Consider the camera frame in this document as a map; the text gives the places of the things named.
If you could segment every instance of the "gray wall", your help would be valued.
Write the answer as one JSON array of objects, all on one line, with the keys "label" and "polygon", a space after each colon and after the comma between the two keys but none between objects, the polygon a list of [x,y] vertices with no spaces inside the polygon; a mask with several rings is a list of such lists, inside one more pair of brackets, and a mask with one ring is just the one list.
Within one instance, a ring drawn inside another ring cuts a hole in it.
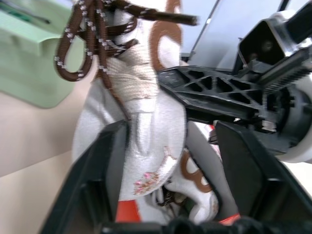
[{"label": "gray wall", "polygon": [[221,0],[201,36],[191,65],[232,69],[239,39],[278,10],[280,0]]},{"label": "gray wall", "polygon": [[183,14],[195,15],[199,18],[197,26],[181,25],[183,32],[181,52],[189,54],[206,23],[216,0],[182,0]]}]

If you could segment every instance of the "screw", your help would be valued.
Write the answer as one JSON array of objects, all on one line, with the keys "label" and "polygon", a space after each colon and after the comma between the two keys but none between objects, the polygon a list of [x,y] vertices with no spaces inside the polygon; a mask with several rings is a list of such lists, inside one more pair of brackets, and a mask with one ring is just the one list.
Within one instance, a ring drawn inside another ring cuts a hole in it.
[{"label": "screw", "polygon": [[272,50],[272,48],[273,48],[273,43],[272,43],[271,41],[269,41],[269,40],[266,40],[266,41],[262,44],[262,47],[261,47],[261,49],[262,49],[263,52],[269,52],[269,51]]},{"label": "screw", "polygon": [[254,112],[253,118],[258,118],[259,117],[259,112]]},{"label": "screw", "polygon": [[258,55],[256,53],[252,53],[249,55],[249,61],[255,60],[258,58]]},{"label": "screw", "polygon": [[276,132],[276,124],[270,121],[262,121],[262,130],[267,132]]},{"label": "screw", "polygon": [[294,100],[290,100],[289,105],[290,105],[291,107],[294,107],[294,104],[295,104]]}]

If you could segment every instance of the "red part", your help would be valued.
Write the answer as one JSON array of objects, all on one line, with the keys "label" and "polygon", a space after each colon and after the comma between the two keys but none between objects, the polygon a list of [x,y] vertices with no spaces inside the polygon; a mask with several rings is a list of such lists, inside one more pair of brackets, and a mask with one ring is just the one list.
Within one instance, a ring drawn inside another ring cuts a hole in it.
[{"label": "red part", "polygon": [[229,218],[226,218],[222,221],[220,221],[219,223],[225,225],[225,226],[231,226],[236,220],[240,219],[240,215],[239,214],[236,214],[236,215],[233,215]]},{"label": "red part", "polygon": [[118,203],[116,222],[141,222],[136,201],[120,201]]}]

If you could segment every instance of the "black plastic bracket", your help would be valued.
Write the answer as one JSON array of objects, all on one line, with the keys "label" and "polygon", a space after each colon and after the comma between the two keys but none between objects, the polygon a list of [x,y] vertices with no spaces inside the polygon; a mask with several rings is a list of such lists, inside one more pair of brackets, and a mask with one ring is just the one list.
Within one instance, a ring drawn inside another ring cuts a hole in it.
[{"label": "black plastic bracket", "polygon": [[181,102],[188,120],[212,124],[268,118],[263,92],[255,83],[207,67],[184,66],[158,74],[160,87]]},{"label": "black plastic bracket", "polygon": [[100,233],[114,222],[125,161],[128,125],[110,124],[73,165],[41,234]]},{"label": "black plastic bracket", "polygon": [[311,220],[312,201],[248,129],[215,126],[224,172],[239,213],[257,220]]}]

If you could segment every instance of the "shoe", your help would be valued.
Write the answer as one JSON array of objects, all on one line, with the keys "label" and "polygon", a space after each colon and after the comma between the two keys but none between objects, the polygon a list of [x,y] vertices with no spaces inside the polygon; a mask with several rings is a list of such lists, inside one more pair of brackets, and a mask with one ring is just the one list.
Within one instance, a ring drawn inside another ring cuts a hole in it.
[{"label": "shoe", "polygon": [[[129,3],[158,10],[178,9],[179,1],[138,1]],[[130,20],[128,13],[116,10],[114,25]],[[117,36],[121,45],[133,38],[138,44],[121,55],[108,58],[108,72],[114,92],[131,119],[119,200],[133,200],[159,189],[171,176],[184,148],[186,136],[185,108],[159,89],[156,71],[179,65],[181,34],[166,35],[173,23],[159,24],[138,19],[137,29]],[[155,34],[163,35],[155,41]],[[73,142],[73,160],[77,160],[98,133],[108,124],[126,116],[111,92],[96,79],[78,120]]]},{"label": "shoe", "polygon": [[185,195],[195,203],[189,213],[189,219],[195,224],[211,221],[217,215],[217,197],[187,149],[164,187]]}]

